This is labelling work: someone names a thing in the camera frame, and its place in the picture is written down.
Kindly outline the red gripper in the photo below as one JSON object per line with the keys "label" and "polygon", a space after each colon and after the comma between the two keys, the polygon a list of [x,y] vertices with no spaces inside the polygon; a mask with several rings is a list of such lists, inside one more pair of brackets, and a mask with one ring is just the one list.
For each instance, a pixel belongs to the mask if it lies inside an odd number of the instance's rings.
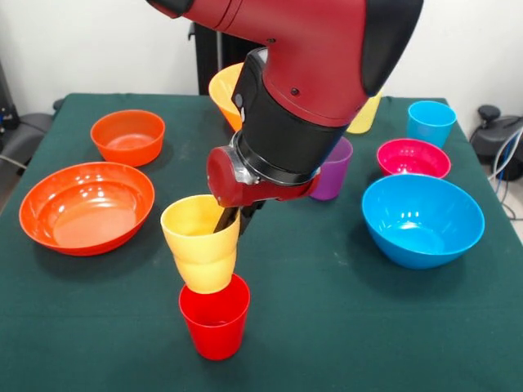
{"label": "red gripper", "polygon": [[232,223],[240,212],[239,235],[242,236],[254,214],[263,208],[265,200],[288,201],[310,195],[320,182],[320,173],[301,185],[287,186],[262,179],[251,173],[230,146],[211,150],[207,160],[208,187],[218,203],[225,207],[214,233]]}

